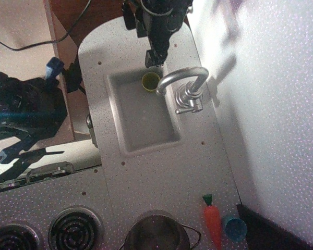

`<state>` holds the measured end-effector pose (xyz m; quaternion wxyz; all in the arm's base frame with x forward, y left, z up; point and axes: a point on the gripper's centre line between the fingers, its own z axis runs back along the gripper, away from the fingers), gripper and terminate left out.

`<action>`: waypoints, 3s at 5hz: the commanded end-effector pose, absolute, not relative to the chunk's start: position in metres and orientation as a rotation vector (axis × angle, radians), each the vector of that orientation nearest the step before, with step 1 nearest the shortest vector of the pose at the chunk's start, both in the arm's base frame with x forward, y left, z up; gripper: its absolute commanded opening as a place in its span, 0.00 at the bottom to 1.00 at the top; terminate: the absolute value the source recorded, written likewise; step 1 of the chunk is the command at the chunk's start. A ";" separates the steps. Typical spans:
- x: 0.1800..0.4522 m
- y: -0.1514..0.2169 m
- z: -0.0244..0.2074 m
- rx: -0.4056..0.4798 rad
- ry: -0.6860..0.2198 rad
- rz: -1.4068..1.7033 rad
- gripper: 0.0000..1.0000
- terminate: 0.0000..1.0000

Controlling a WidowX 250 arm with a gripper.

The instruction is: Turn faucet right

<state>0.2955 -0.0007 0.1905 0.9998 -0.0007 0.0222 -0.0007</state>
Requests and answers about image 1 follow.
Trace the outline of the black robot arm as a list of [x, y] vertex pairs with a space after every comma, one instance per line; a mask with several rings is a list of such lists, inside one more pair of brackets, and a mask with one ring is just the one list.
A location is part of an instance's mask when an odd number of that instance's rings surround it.
[[123, 1], [122, 13], [127, 30], [135, 29], [137, 37], [147, 37], [145, 67], [164, 64], [171, 36], [179, 31], [192, 1]]

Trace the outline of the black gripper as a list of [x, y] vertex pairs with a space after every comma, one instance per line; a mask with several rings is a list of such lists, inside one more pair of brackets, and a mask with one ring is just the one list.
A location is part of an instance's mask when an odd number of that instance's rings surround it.
[[173, 23], [145, 24], [147, 37], [151, 49], [146, 51], [145, 67], [162, 67], [168, 56], [169, 40], [177, 31], [177, 25]]

